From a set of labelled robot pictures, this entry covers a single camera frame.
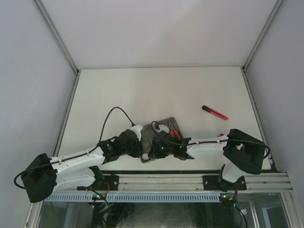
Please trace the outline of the red black pliers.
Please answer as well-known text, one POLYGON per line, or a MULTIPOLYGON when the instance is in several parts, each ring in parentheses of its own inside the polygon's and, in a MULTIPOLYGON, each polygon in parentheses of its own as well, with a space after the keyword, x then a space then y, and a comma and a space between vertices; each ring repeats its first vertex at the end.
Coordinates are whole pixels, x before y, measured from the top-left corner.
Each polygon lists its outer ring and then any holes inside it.
POLYGON ((175 138, 177 138, 178 140, 181 140, 181 136, 180 136, 180 134, 179 134, 179 132, 178 132, 178 130, 174 127, 174 125, 173 124, 171 124, 171 123, 169 123, 169 133, 170 133, 170 135, 172 136, 172 137, 175 137, 175 138))

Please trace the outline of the grey plastic tool case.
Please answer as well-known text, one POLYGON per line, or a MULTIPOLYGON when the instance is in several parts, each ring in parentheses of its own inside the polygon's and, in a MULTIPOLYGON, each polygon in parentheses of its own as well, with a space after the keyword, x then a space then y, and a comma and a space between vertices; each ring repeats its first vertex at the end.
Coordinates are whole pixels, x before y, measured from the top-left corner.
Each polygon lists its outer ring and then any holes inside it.
POLYGON ((148 163, 174 154, 176 144, 181 139, 182 133, 174 117, 145 125, 142 132, 141 162, 148 163))

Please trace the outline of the red black utility knife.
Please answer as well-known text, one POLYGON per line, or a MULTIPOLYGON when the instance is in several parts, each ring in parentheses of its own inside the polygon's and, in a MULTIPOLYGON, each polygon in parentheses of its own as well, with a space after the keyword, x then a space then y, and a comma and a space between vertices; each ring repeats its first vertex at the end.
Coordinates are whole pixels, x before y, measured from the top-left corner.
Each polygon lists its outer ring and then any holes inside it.
POLYGON ((214 115, 214 116, 216 116, 216 117, 218 117, 218 118, 220 118, 224 121, 228 120, 227 116, 225 116, 225 115, 223 115, 223 114, 221 114, 221 113, 219 113, 219 112, 217 112, 217 111, 215 111, 215 110, 213 110, 213 109, 211 109, 211 108, 209 108, 205 105, 202 106, 202 110, 204 110, 205 112, 208 112, 208 113, 210 113, 210 114, 212 114, 212 115, 214 115))

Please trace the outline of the black electrical tape roll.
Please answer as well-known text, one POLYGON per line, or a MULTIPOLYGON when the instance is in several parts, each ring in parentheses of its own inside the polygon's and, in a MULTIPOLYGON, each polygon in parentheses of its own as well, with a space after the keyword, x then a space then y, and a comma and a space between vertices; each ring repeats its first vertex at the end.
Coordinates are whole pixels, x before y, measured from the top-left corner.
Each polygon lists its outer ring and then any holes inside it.
POLYGON ((142 159, 143 159, 144 161, 148 161, 150 158, 149 158, 149 155, 148 155, 147 153, 144 153, 144 154, 142 155, 142 159))

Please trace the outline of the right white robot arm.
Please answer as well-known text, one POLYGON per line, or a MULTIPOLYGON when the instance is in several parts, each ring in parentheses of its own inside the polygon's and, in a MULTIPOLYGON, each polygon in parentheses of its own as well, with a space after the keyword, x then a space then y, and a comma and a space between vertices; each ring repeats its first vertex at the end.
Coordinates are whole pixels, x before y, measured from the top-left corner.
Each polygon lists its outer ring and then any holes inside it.
POLYGON ((228 163, 222 165, 218 176, 219 186, 226 191, 245 174, 259 175, 270 148, 238 129, 231 129, 228 134, 212 139, 178 139, 161 131, 154 137, 148 157, 161 159, 170 154, 182 161, 207 156, 226 157, 228 163))

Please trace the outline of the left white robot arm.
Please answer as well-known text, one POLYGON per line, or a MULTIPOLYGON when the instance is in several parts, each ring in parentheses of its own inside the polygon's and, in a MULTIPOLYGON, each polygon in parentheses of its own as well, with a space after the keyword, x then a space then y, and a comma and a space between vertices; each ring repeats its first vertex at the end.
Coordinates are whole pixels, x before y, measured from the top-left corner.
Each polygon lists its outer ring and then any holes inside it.
POLYGON ((134 125, 119 136, 100 141, 96 146, 61 157, 43 153, 18 176, 31 203, 40 202, 52 193, 74 188, 99 190, 104 185, 100 165, 120 156, 137 152, 142 140, 142 126, 134 125))

